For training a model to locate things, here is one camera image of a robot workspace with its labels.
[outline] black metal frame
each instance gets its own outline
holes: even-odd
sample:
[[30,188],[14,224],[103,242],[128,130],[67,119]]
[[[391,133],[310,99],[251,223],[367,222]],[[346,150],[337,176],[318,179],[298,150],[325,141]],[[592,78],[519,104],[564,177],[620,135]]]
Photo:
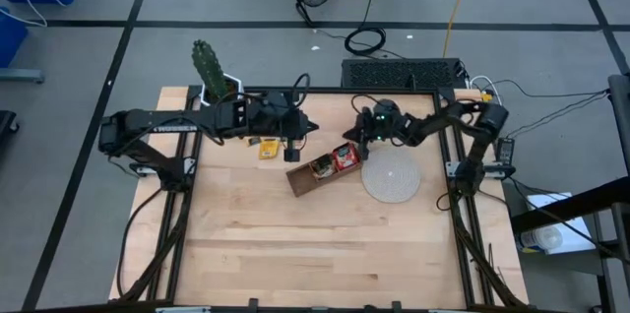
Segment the black metal frame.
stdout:
[[[187,95],[187,100],[186,100],[186,109],[192,109],[193,104],[194,104],[194,98],[196,95],[199,94],[200,91],[200,87],[197,86],[191,86],[189,87],[189,92]],[[278,87],[255,87],[255,88],[246,88],[245,90],[247,93],[261,93],[261,92],[268,92],[268,91],[277,91],[277,92],[289,92],[290,88],[278,88]],[[418,95],[430,95],[432,96],[433,99],[433,106],[436,110],[438,110],[441,106],[440,106],[440,93],[435,90],[435,89],[421,89],[421,90],[401,90],[401,89],[388,89],[388,88],[382,88],[382,89],[350,89],[350,88],[310,88],[309,89],[309,93],[310,94],[418,94]],[[454,135],[455,135],[455,140],[456,140],[456,148],[457,148],[457,155],[458,155],[458,159],[459,160],[463,160],[465,155],[465,150],[464,150],[464,143],[462,140],[462,133],[454,128]],[[443,161],[451,161],[451,155],[450,155],[450,151],[449,151],[449,145],[448,145],[448,141],[446,138],[446,131],[441,131],[438,134],[439,137],[439,141],[440,141],[440,151],[441,151],[441,155],[443,158]],[[200,133],[196,133],[195,134],[195,139],[194,139],[194,144],[193,144],[193,151],[192,151],[192,155],[191,158],[193,159],[197,159],[199,156],[199,151],[201,148],[201,139],[203,137],[201,136]],[[176,157],[181,157],[182,159],[184,158],[184,149],[186,146],[186,135],[180,135],[179,136],[179,140],[177,143],[177,149],[176,149]],[[446,178],[446,185],[447,185],[447,189],[449,190],[449,192],[452,194],[451,196],[449,196],[450,198],[450,204],[452,207],[456,207],[459,206],[457,204],[457,199],[455,198],[455,189],[454,189],[454,184],[452,181],[449,180],[448,175],[447,175],[447,171],[446,168],[443,166],[444,169],[444,176]],[[183,202],[186,202],[187,204],[190,204],[190,202],[192,201],[192,195],[193,195],[193,191],[194,191],[194,178],[196,176],[196,172],[195,174],[193,174],[192,178],[193,178],[193,183],[190,186],[190,190],[185,192],[183,194]],[[162,220],[161,220],[161,225],[160,225],[160,229],[159,229],[159,238],[158,238],[158,242],[157,242],[157,250],[159,248],[161,248],[161,246],[163,245],[163,241],[166,238],[169,229],[170,229],[170,223],[172,221],[172,217],[173,217],[173,208],[174,208],[174,204],[175,204],[175,198],[177,197],[176,193],[169,193],[168,197],[166,199],[165,202],[165,206],[164,206],[164,211],[163,211],[163,215],[162,215]],[[479,250],[481,250],[481,252],[483,251],[483,242],[481,239],[481,233],[480,233],[480,227],[479,227],[479,222],[478,222],[478,217],[477,217],[477,213],[476,213],[476,207],[474,205],[474,199],[472,198],[466,198],[467,201],[467,210],[468,210],[468,215],[469,215],[469,220],[470,220],[470,228],[472,230],[472,238],[474,240],[474,243],[476,244],[476,246],[479,248]],[[458,220],[458,216],[460,216],[460,212],[454,212],[451,211],[451,218],[452,218],[452,222],[453,222],[453,226],[456,225],[456,220]],[[462,276],[462,286],[463,286],[463,292],[464,292],[464,298],[465,298],[465,302],[466,302],[466,306],[468,308],[472,307],[475,305],[474,302],[474,292],[473,292],[473,281],[472,281],[472,273],[470,270],[470,265],[469,265],[469,260],[468,260],[468,254],[467,254],[467,250],[465,245],[458,239],[458,237],[456,236],[455,238],[456,241],[456,247],[457,247],[457,252],[458,252],[458,261],[459,261],[459,265],[460,265],[460,271],[461,271],[461,276]],[[183,251],[183,245],[185,242],[185,229],[184,229],[184,233],[182,234],[182,236],[179,238],[178,242],[175,245],[175,248],[173,249],[173,256],[172,256],[172,262],[171,262],[171,266],[170,266],[170,273],[168,275],[168,283],[167,283],[167,289],[166,289],[166,297],[165,297],[165,302],[169,302],[170,304],[173,303],[174,298],[175,298],[175,291],[177,288],[177,282],[178,282],[178,275],[179,275],[179,268],[180,268],[180,264],[181,264],[181,257],[182,257],[182,251]],[[484,297],[484,304],[485,305],[493,305],[494,304],[494,300],[492,297],[492,288],[489,285],[488,281],[483,277],[482,274],[479,274],[479,277],[481,278],[481,289],[482,289],[482,293],[483,293],[483,297]],[[154,277],[154,279],[151,281],[150,286],[149,286],[149,290],[148,290],[148,300],[155,300],[157,298],[157,292],[158,292],[158,284],[159,284],[159,273],[156,274],[156,276]],[[224,309],[226,311],[233,311],[233,310],[241,310],[244,309],[246,307],[224,307]],[[304,310],[308,310],[310,312],[311,308],[295,308],[295,312],[297,311],[304,311]],[[407,310],[404,309],[405,312],[423,312],[424,310]]]

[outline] concrete floor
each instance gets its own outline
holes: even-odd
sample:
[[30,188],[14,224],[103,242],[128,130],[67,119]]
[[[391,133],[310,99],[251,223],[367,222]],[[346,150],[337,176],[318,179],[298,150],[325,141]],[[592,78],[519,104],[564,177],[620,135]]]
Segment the concrete floor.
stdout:
[[[4,238],[0,311],[23,305],[107,76],[115,78],[115,84],[105,115],[153,108],[164,86],[199,84],[190,62],[192,41],[198,38],[209,41],[225,71],[248,86],[287,86],[303,72],[310,73],[315,86],[338,86],[341,63],[350,57],[341,41],[292,28],[291,22],[300,21],[292,0],[137,2],[142,8],[131,19],[141,26],[133,30],[125,23],[134,0],[76,0],[67,8],[37,6],[52,20],[53,28],[31,28],[13,67],[39,68],[46,82],[0,85],[0,109],[16,111],[22,122],[0,164],[0,236]],[[334,29],[334,23],[360,22],[366,3],[331,0],[310,12],[313,19],[333,22],[329,32],[347,34],[351,30]],[[368,21],[446,23],[454,3],[373,0]],[[533,94],[602,90],[607,76],[623,68],[615,61],[605,33],[613,31],[621,50],[630,53],[630,32],[625,32],[630,31],[630,5],[627,0],[598,0],[611,24],[602,30],[591,3],[464,0],[456,22],[487,25],[455,30],[449,56],[461,58],[471,75],[512,79]],[[3,5],[32,17],[28,7],[0,0]],[[204,24],[174,28],[174,21]],[[257,28],[259,22],[288,23],[262,29]],[[441,55],[444,30],[409,27],[389,29],[386,48],[409,58]],[[125,32],[131,33],[128,41]],[[119,69],[114,61],[117,50],[119,56],[126,52]],[[576,100],[530,99],[507,84],[500,85],[499,91],[511,110],[506,131]],[[111,287],[135,182],[86,144],[86,150],[91,147],[38,308],[104,302]],[[517,177],[541,188],[577,193],[626,174],[607,100],[519,137],[516,147]],[[547,265],[539,258],[522,259],[533,304],[586,312],[599,303],[594,277]]]

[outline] cactus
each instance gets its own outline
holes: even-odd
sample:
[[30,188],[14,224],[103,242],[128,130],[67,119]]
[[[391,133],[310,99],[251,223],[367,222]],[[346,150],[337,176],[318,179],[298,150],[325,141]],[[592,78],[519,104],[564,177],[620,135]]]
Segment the cactus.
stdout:
[[210,45],[197,40],[193,43],[193,64],[201,76],[211,101],[220,100],[228,93],[223,70]]

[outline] wooden table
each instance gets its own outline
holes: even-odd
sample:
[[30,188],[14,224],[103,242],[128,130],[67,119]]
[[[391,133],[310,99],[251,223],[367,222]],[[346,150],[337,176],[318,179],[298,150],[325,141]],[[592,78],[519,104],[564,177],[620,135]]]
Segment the wooden table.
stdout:
[[[182,109],[186,92],[187,88],[162,89],[157,109]],[[434,112],[429,95],[381,96],[416,117]],[[472,91],[457,91],[456,96],[479,98]],[[302,108],[320,130],[308,135],[301,153],[304,162],[345,142],[342,133],[355,119],[350,98],[308,96]],[[356,100],[359,108],[372,103]],[[465,136],[467,147],[471,142]],[[150,139],[166,155],[174,155],[176,143],[177,135]],[[371,149],[378,147],[391,146],[379,143]],[[400,300],[404,308],[465,308],[451,218],[435,207],[446,192],[438,137],[428,137],[407,151],[420,167],[418,193],[402,204],[383,204],[363,189],[360,171],[295,198],[285,172],[298,164],[284,162],[282,151],[275,159],[258,160],[258,148],[246,147],[243,140],[227,140],[222,148],[205,140],[175,303],[244,306],[249,298],[258,298],[261,306],[387,308]],[[493,157],[491,153],[488,150],[486,156]],[[157,188],[154,177],[140,180],[133,208]],[[497,180],[485,180],[481,190],[503,197]],[[125,289],[154,255],[164,198],[146,206],[130,230]],[[484,196],[475,200],[483,242],[492,244],[495,267],[517,297],[527,302],[505,206]],[[167,259],[158,297],[165,292],[169,267]],[[475,301],[482,302],[473,265],[471,272]],[[117,296],[115,289],[111,292],[112,298]]]

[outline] plant pot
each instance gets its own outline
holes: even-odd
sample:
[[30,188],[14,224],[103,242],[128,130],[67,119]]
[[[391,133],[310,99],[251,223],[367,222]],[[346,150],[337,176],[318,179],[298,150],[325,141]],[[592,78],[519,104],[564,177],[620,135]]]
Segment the plant pot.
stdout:
[[[225,78],[226,82],[234,84],[235,89],[239,93],[245,93],[245,88],[243,87],[243,82],[241,82],[241,80],[239,80],[238,78],[232,77],[228,75],[227,73],[223,73],[223,77]],[[206,94],[206,85],[201,86],[201,94],[199,95],[199,98],[201,99],[201,103],[204,104],[205,106],[211,105],[211,102],[208,100],[208,96]],[[236,98],[237,99],[243,98],[243,95],[238,95]]]

